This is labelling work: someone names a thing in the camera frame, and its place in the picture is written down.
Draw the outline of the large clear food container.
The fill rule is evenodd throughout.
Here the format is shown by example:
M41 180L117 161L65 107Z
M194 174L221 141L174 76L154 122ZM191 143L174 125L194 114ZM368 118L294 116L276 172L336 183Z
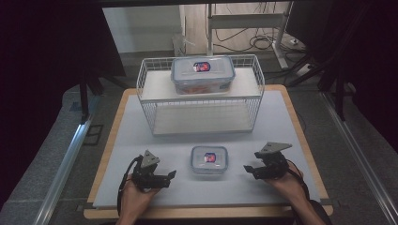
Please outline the large clear food container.
M229 91L236 73L230 56L178 57L171 81L179 95L214 95Z

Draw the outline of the white table mat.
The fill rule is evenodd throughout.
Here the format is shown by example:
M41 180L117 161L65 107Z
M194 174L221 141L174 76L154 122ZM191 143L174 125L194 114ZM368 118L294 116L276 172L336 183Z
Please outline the white table mat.
M153 136L138 97L127 98L110 160L93 205L112 207L123 174L130 162L148 150L160 159L157 174L176 172L170 187L161 190L152 201L154 206L237 205L284 203L278 192L261 180L256 180L244 167L259 167L254 153L268 142L290 143L283 150L304 173L310 197L321 199L314 177L299 143L280 91L263 95L259 115L251 133L216 135ZM226 172L216 175L196 174L191 169L191 150L195 146L223 146L228 152Z

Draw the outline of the person's left hand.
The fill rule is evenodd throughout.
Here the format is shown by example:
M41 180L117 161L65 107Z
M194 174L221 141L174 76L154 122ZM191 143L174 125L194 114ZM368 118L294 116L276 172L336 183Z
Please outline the person's left hand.
M132 181L131 175L126 179L122 187L122 200L120 216L122 218L138 218L147 209L154 196L160 191L159 188L152 188L148 191L141 191Z

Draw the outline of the white wire shelf rack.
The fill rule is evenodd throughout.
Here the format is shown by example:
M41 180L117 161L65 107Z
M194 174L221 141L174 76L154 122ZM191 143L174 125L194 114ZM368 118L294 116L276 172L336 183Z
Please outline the white wire shelf rack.
M137 95L155 135L252 131L265 79L253 54L231 55L236 77L226 93L179 95L171 81L178 57L147 58L140 67Z

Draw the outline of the black tripod legs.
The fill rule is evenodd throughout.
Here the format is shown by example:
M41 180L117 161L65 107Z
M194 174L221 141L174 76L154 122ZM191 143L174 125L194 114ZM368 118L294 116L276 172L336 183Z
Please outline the black tripod legs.
M304 68L306 64L310 64L313 57L310 54L306 54L297 62L297 66L300 68ZM308 79L312 78L316 74L324 71L332 62L332 59L328 59L323 63L316 63L312 68L309 68L305 73L298 76L295 80L289 82L286 86L287 87L294 87L298 84L307 81Z

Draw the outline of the clear plastic bag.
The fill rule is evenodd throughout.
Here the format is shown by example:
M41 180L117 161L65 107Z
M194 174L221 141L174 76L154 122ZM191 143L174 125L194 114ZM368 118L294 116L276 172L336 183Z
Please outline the clear plastic bag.
M174 54L176 57L185 56L187 52L188 46L195 46L194 42L189 41L184 35L182 34L174 34L172 36Z

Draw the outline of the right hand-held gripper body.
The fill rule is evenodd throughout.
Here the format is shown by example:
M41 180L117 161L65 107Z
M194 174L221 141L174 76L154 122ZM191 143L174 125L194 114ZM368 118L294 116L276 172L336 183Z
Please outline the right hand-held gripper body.
M259 151L265 154L260 158L264 167L254 168L253 176L255 179L278 179L282 178L289 168L282 151L290 148L291 143L267 142Z

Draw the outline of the white power strip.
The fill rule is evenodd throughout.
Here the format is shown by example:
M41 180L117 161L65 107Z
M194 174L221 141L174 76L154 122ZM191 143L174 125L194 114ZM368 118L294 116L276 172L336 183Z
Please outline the white power strip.
M313 68L313 66L311 64L305 64L302 68L300 68L296 74L301 77L302 75L306 74L307 72L309 72L311 69Z

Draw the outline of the black stand legs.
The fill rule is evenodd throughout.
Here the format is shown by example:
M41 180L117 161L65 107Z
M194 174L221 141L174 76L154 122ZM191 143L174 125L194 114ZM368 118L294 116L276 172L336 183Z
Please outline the black stand legs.
M81 74L79 88L82 108L81 124L84 124L90 115L87 90L90 90L94 96L100 96L104 88L97 75L93 75L91 72L85 70Z

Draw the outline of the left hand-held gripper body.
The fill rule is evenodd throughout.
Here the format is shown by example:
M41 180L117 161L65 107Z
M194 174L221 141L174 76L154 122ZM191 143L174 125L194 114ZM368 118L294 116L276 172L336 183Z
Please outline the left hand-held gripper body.
M137 158L131 179L139 189L168 188L172 180L172 173L167 175L156 175L156 170L160 159L154 156L149 150L145 150L143 155Z

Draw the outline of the person's right hand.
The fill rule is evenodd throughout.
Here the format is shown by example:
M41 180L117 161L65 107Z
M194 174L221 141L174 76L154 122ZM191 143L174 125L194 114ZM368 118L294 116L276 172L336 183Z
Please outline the person's right hand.
M300 206L305 203L305 191L293 174L288 172L282 178L266 179L266 182L286 198L292 206Z

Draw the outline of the aluminium rail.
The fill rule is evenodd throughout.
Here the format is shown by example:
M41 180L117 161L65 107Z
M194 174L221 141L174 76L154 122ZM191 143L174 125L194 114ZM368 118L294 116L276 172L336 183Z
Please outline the aluminium rail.
M342 134L348 150L353 156L353 159L356 161L364 179L366 180L368 187L375 196L375 199L388 223L390 225L398 225L398 207L392 200L392 197L388 193L385 186L382 184L381 180L377 177L374 169L362 152L362 149L360 148L346 121L343 121L338 113L335 112L335 104L333 103L332 98L325 93L321 93L320 96L323 98L329 114L331 115L331 118L333 119L336 127Z
M56 204L61 196L62 190L69 178L71 169L80 152L81 146L84 142L84 137L89 130L91 121L87 120L80 124L70 142L69 148L64 155L64 158L57 170L57 173L52 181L50 188L38 210L36 218L32 225L48 225L54 213Z

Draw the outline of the small clear food container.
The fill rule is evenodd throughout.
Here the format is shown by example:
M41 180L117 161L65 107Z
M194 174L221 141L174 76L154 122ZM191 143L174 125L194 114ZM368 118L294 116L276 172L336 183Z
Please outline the small clear food container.
M191 150L191 169L197 174L222 174L228 169L228 151L223 146L199 145Z

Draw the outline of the white metal stand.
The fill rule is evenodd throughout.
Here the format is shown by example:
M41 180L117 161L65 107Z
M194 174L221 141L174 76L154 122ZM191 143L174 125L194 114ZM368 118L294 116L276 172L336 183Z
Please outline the white metal stand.
M279 62L281 69L288 69L283 56L281 44L287 26L293 1L289 1L282 13L272 14L213 14L212 4L207 5L207 55L213 54L213 30L214 29L238 29L238 28L278 28L279 32L275 40L271 42L272 50Z

